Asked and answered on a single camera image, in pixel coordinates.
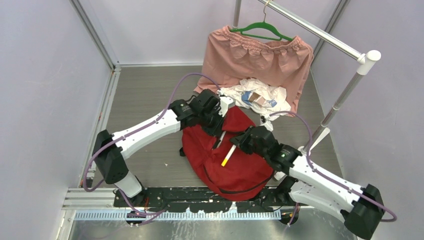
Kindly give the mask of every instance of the yellow tip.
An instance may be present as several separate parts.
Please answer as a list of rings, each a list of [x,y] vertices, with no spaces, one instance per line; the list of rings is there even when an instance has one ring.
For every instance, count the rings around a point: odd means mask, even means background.
[[[222,161],[221,166],[225,167],[225,165],[227,164],[227,162],[228,162],[228,159],[227,158],[224,158],[224,161]]]

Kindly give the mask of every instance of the elastic waistband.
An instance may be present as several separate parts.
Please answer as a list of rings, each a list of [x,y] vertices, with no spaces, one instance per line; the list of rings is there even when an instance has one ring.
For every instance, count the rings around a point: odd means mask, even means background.
[[[222,29],[219,29],[218,32],[223,34],[230,41],[236,41],[244,47],[256,48],[258,50],[275,51],[281,49],[291,49],[294,47],[301,47],[306,45],[306,43],[299,36],[295,36],[292,41],[270,41],[267,43],[262,43],[251,37],[243,36],[238,32],[230,32],[230,26],[228,25],[223,27]]]

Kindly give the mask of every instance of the yellow and white marker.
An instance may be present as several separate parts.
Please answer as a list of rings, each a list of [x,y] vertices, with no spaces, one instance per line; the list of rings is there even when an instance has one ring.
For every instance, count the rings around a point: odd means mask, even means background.
[[[232,145],[231,149],[228,151],[228,153],[226,154],[224,161],[222,161],[221,166],[225,167],[225,165],[228,162],[228,159],[230,159],[231,155],[233,155],[234,150],[236,150],[237,146],[236,145]]]

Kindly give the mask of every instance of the gray wooden floor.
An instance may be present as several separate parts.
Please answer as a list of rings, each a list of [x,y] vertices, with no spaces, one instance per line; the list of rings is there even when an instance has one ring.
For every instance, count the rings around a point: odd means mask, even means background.
[[[169,95],[178,80],[187,73],[200,72],[201,66],[157,66],[123,68],[114,96],[107,129],[110,133],[121,131],[141,123],[159,113],[166,105]],[[191,76],[178,88],[174,99],[188,99],[193,94],[199,77]],[[256,123],[259,115],[245,109],[244,112]],[[314,131],[324,114],[317,91],[311,78],[306,81],[300,98],[298,113],[303,116]],[[273,122],[274,136],[280,143],[295,148],[308,140],[303,123],[294,117],[281,116]],[[182,132],[177,132],[152,142],[129,160],[129,170],[146,187],[200,187],[198,179],[185,157],[179,156]],[[311,158],[321,167],[342,176],[333,143],[326,137],[312,151]],[[94,184],[101,179],[95,174]],[[273,179],[268,183],[276,185]]]

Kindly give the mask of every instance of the white wall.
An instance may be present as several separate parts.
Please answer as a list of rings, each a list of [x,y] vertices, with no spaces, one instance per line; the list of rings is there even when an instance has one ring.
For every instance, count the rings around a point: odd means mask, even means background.
[[[111,73],[68,0],[0,1],[0,239],[48,240]]]
[[[324,29],[339,0],[276,0]],[[202,63],[207,36],[233,24],[236,0],[82,0],[121,64]],[[243,0],[239,27],[264,19],[264,5]],[[299,35],[313,48],[318,38],[267,9],[266,21],[286,36]]]
[[[423,239],[423,9],[422,0],[350,1],[333,33],[361,52],[382,54],[330,124],[344,177],[378,187],[399,217],[380,223],[376,240]],[[357,66],[323,48],[312,68],[325,112]]]

